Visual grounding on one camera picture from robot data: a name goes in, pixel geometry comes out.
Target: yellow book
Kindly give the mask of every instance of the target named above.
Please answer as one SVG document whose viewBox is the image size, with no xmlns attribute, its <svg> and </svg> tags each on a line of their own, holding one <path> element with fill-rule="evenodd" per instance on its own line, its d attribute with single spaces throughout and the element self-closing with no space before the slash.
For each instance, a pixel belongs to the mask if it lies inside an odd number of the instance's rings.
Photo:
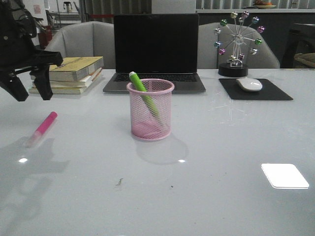
<svg viewBox="0 0 315 236">
<path fill-rule="evenodd" d="M 94 81 L 96 81 L 99 77 L 101 77 L 102 72 L 97 70 L 95 74 L 93 74 L 94 78 L 91 80 L 91 83 L 86 84 L 84 87 L 72 87 L 68 86 L 69 82 L 64 82 L 63 87 L 51 88 L 54 94 L 81 94 L 83 93 Z M 39 93 L 35 86 L 29 88 L 29 93 Z"/>
<path fill-rule="evenodd" d="M 103 57 L 64 58 L 60 66 L 49 67 L 50 81 L 78 81 L 104 66 Z"/>
<path fill-rule="evenodd" d="M 97 69 L 93 74 L 90 74 L 78 81 L 50 81 L 51 88 L 87 88 L 94 81 L 94 79 L 102 71 L 102 68 Z"/>
</svg>

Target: black laptop screen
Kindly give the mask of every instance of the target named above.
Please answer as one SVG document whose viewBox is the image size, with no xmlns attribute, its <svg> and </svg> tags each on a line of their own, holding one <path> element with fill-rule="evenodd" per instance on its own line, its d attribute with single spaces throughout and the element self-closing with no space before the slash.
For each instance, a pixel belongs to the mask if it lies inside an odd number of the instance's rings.
<svg viewBox="0 0 315 236">
<path fill-rule="evenodd" d="M 116 71 L 196 72 L 198 23 L 198 14 L 116 15 Z"/>
</svg>

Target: decorative ferris wheel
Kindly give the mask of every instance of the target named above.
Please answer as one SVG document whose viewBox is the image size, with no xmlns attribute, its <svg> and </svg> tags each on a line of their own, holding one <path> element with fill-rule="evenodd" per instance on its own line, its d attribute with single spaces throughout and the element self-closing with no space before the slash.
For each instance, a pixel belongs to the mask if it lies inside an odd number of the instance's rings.
<svg viewBox="0 0 315 236">
<path fill-rule="evenodd" d="M 262 43 L 261 38 L 252 39 L 248 36 L 255 31 L 248 32 L 248 28 L 252 25 L 257 24 L 259 22 L 258 17 L 252 17 L 251 23 L 248 26 L 245 26 L 244 23 L 246 19 L 249 17 L 249 12 L 244 11 L 239 17 L 239 13 L 232 12 L 230 17 L 234 20 L 234 26 L 230 27 L 228 25 L 228 20 L 221 20 L 220 26 L 228 28 L 228 35 L 230 35 L 230 39 L 225 42 L 216 41 L 214 42 L 214 46 L 218 49 L 219 56 L 222 56 L 226 53 L 226 49 L 228 47 L 233 47 L 233 53 L 229 56 L 226 63 L 222 63 L 219 65 L 219 74 L 224 76 L 231 77 L 243 77 L 248 75 L 248 67 L 243 64 L 243 59 L 245 58 L 245 54 L 241 50 L 241 45 L 247 46 L 250 50 L 250 54 L 256 55 L 258 53 L 258 49 L 256 47 L 251 47 L 250 44 L 253 41 L 255 46 L 258 46 Z M 258 33 L 263 33 L 265 30 L 264 26 L 257 27 Z M 219 35 L 222 33 L 221 28 L 214 29 L 214 34 Z"/>
</svg>

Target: mouse pad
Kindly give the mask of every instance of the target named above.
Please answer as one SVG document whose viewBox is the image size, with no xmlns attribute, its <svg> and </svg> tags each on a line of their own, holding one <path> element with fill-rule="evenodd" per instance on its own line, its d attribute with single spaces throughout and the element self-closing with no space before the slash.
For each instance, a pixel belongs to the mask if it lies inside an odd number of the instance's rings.
<svg viewBox="0 0 315 236">
<path fill-rule="evenodd" d="M 219 79 L 224 89 L 232 99 L 236 100 L 293 100 L 267 79 L 258 79 L 262 89 L 256 92 L 247 92 L 240 88 L 236 79 Z"/>
</svg>

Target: pink mesh pen holder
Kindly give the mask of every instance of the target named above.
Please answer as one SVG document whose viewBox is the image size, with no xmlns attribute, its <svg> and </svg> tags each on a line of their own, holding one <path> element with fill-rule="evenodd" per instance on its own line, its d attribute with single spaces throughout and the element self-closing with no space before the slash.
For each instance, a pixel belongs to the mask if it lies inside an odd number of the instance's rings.
<svg viewBox="0 0 315 236">
<path fill-rule="evenodd" d="M 146 92 L 132 83 L 130 94 L 131 132 L 141 140 L 160 140 L 171 133 L 171 98 L 174 84 L 161 79 L 142 79 Z"/>
</svg>

